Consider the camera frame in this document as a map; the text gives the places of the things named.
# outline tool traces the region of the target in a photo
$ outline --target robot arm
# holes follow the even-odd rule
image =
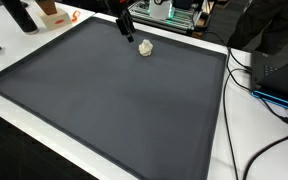
[[[127,0],[105,0],[110,12],[117,16],[116,24],[122,35],[126,36],[129,42],[133,42],[132,33],[135,32],[132,16],[128,10]]]

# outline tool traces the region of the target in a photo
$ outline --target table surface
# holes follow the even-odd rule
[[[4,7],[0,7],[0,20],[4,20],[4,22],[0,21],[0,45],[5,47],[5,51],[0,56],[0,70],[20,60],[38,47],[75,26],[75,24],[73,24],[73,26],[63,27],[49,32],[35,15],[36,12],[39,11],[37,5],[32,3],[32,1],[28,1],[28,3],[31,5],[28,11],[41,30],[39,34],[33,36],[24,35],[7,14]],[[58,4],[58,6],[70,14],[77,9],[60,4]],[[82,12],[79,22],[94,14],[89,11],[78,10]],[[108,21],[115,20],[114,17],[103,14],[96,14],[95,16]],[[205,49],[227,53],[227,49],[220,45],[184,37],[137,23],[135,23],[135,27],[149,33]],[[250,63],[250,54],[238,50],[233,50],[233,54],[241,63],[246,65]],[[230,59],[229,65],[231,68],[238,67],[232,59]],[[248,75],[237,72],[235,77],[242,84],[249,84]],[[228,83],[227,88],[226,103],[228,123],[231,130],[231,139],[235,151],[239,177],[241,178],[249,158],[267,144],[288,135],[288,126],[270,114],[260,101],[250,96],[248,92],[240,89],[232,81]],[[285,109],[275,105],[271,106],[277,113],[287,115]],[[0,117],[99,179],[136,179],[123,169],[1,96]],[[234,179],[234,170],[222,105],[214,136],[208,179]],[[248,180],[252,179],[288,179],[288,141],[270,149],[254,162],[248,176]]]

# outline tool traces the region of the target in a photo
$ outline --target crumpled paper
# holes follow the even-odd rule
[[[139,45],[138,50],[142,56],[149,56],[152,53],[153,44],[147,39],[144,39],[142,44]]]

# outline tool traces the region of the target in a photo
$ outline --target orange object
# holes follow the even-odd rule
[[[73,13],[73,19],[72,19],[72,22],[76,22],[77,21],[77,18],[80,16],[80,12],[79,11],[74,11]]]

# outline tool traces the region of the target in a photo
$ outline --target tabletop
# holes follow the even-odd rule
[[[66,6],[63,7],[67,8],[65,9],[67,11],[73,11],[73,9],[75,9]],[[5,9],[0,7],[0,12],[3,11],[5,11]],[[95,16],[108,21],[115,20],[114,17],[103,14],[96,14]],[[43,27],[40,24],[41,22],[38,20],[35,20],[35,22],[39,27]],[[59,32],[47,32],[44,30],[45,33],[39,34],[40,37],[38,38],[35,36],[20,34],[22,33],[21,30],[16,24],[14,24],[15,23],[13,23],[13,31],[16,28],[18,31],[16,32],[16,35],[12,31],[14,37],[7,35],[8,33],[11,33],[11,30],[0,29],[0,44],[2,47],[6,47],[5,54],[0,56],[0,70],[20,60],[22,57],[63,33],[63,31],[71,28],[66,27],[67,29],[63,28],[62,30],[56,30]],[[168,37],[194,46],[220,53],[227,53],[227,49],[224,46],[190,37],[184,37],[172,32],[167,32],[137,23],[135,23],[135,27],[152,34]],[[249,53],[233,50],[233,54],[241,63],[249,65]],[[230,58],[229,66],[232,69],[238,67],[232,58]],[[248,86],[248,75],[239,72],[234,75],[239,82]],[[267,144],[286,136],[288,134],[288,126],[273,116],[260,101],[253,98],[248,92],[240,89],[232,81],[229,81],[228,83],[226,101],[228,124],[231,131],[231,139],[235,151],[236,164],[239,177],[242,178],[246,163],[252,157],[252,155]],[[285,109],[275,105],[271,106],[277,113],[287,115]],[[33,116],[29,112],[24,111],[17,105],[9,102],[1,96],[0,117],[99,179],[136,179],[123,169],[117,167],[105,158],[94,153],[92,150],[68,137],[61,131],[53,128],[43,120]],[[208,179],[235,179],[222,104],[218,115],[218,122],[213,141]],[[272,148],[255,161],[248,176],[248,180],[252,179],[288,179],[288,141]]]

